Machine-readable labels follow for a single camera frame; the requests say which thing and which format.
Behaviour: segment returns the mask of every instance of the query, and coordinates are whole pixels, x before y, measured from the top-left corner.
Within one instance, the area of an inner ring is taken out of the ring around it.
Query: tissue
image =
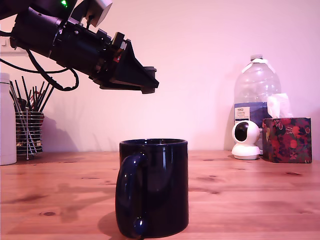
[[[292,112],[288,95],[286,93],[276,93],[266,100],[268,114],[273,119],[292,118]]]

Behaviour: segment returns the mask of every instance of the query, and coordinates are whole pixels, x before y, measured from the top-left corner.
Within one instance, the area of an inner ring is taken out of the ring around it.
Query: wire mesh utensil holder
[[[15,112],[16,155],[35,156],[43,152],[42,123],[44,114],[39,111]]]

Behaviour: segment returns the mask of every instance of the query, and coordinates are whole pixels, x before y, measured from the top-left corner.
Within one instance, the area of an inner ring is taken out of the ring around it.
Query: wall socket
[[[17,47],[16,49],[10,46],[9,37],[0,37],[0,56],[28,56],[27,51]]]

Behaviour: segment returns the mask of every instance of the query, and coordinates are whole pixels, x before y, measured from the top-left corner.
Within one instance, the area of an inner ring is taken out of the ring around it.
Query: white security camera
[[[260,149],[255,143],[260,135],[259,127],[253,121],[244,120],[236,123],[232,129],[232,137],[236,141],[232,154],[236,159],[255,160]]]

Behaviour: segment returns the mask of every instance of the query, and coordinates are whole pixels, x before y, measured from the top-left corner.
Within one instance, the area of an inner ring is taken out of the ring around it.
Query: floral tissue box
[[[311,118],[265,118],[263,158],[273,163],[312,162]]]

